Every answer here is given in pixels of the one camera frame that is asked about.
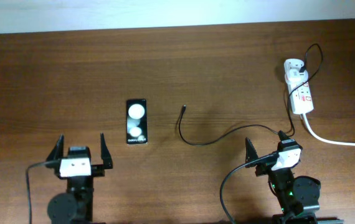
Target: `white wall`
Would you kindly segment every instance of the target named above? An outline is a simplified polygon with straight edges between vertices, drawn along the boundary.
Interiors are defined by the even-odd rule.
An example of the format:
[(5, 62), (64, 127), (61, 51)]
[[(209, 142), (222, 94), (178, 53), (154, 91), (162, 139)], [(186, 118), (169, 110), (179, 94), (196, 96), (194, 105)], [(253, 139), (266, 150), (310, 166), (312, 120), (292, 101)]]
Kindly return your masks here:
[(355, 0), (0, 0), (0, 33), (355, 18)]

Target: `wood grain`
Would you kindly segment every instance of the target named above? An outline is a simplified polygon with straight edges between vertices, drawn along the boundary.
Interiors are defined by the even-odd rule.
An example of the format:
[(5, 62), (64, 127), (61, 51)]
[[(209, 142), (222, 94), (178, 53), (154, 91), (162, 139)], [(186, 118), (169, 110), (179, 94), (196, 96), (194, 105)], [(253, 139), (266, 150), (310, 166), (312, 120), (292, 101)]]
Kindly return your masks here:
[[(313, 42), (325, 60), (311, 82), (312, 128), (355, 141), (355, 20), (0, 35), (0, 223), (27, 223), (24, 169), (43, 161), (59, 134), (66, 147), (89, 146), (96, 163), (100, 132), (115, 168), (95, 180), (94, 221), (226, 220), (219, 186), (243, 163), (245, 137), (260, 155), (274, 151), (278, 138), (248, 128), (211, 146), (188, 146), (175, 129), (181, 106), (191, 141), (240, 124), (288, 130), (283, 61), (302, 58)], [(312, 70), (319, 56), (310, 55)], [(130, 98), (148, 101), (147, 145), (125, 143)], [(305, 148), (295, 173), (322, 183), (318, 216), (355, 223), (355, 147), (319, 142), (293, 119)], [(45, 168), (31, 177), (34, 223), (50, 223), (47, 203), (66, 183)], [(229, 180), (225, 202), (243, 221), (281, 212), (254, 170)]]

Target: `brown wooden surface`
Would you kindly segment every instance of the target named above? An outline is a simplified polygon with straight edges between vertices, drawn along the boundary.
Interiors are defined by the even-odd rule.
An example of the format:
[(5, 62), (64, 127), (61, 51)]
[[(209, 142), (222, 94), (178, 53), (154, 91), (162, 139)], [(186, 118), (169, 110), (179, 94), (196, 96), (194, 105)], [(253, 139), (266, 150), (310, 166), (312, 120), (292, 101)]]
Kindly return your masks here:
[[(245, 137), (260, 155), (277, 148), (260, 128), (288, 130), (283, 62), (303, 58), (319, 42), (324, 65), (311, 82), (320, 136), (355, 141), (355, 20), (239, 24), (162, 29), (93, 30), (0, 35), (0, 223), (27, 223), (25, 168), (43, 161), (60, 133), (65, 150), (87, 145), (100, 162), (105, 133), (115, 168), (95, 180), (94, 221), (203, 223), (226, 220), (219, 186), (245, 156)], [(310, 62), (318, 60), (312, 52)], [(148, 101), (149, 143), (125, 143), (125, 101)], [(293, 117), (304, 147), (296, 175), (322, 183), (319, 217), (355, 223), (355, 147), (325, 144)], [(50, 223), (47, 203), (65, 190), (51, 170), (31, 172), (34, 223)], [(238, 220), (280, 213), (267, 178), (241, 170), (227, 183), (225, 202)]]

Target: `white cable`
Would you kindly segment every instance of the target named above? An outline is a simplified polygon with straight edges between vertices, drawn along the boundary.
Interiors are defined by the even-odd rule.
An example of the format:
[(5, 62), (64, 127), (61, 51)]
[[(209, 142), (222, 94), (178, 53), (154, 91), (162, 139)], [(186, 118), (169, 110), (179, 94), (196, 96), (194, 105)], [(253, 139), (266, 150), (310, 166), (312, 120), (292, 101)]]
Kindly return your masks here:
[(330, 143), (330, 144), (337, 144), (337, 145), (342, 145), (342, 146), (355, 146), (355, 143), (353, 142), (337, 142), (337, 141), (330, 141), (327, 139), (323, 139), (321, 137), (319, 137), (317, 134), (315, 134), (312, 129), (310, 128), (309, 122), (308, 122), (308, 118), (306, 117), (306, 114), (302, 114), (302, 118), (305, 121), (306, 124), (306, 128), (308, 128), (308, 131), (310, 132), (311, 135), (313, 135), (313, 137), (315, 137), (316, 139), (319, 139), (320, 141), (326, 142), (326, 143)]

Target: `power strip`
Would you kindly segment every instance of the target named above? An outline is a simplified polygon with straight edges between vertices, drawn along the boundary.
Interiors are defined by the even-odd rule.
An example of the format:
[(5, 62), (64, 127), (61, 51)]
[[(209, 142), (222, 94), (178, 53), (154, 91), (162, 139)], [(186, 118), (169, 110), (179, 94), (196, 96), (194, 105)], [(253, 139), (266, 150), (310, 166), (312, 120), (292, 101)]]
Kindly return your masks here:
[[(308, 79), (308, 71), (300, 72), (303, 61), (300, 59), (287, 59), (284, 62), (285, 80), (288, 85), (288, 93), (297, 86), (302, 85)], [(290, 97), (292, 112), (304, 114), (313, 111), (313, 102), (310, 94), (309, 83), (303, 84), (295, 90)]]

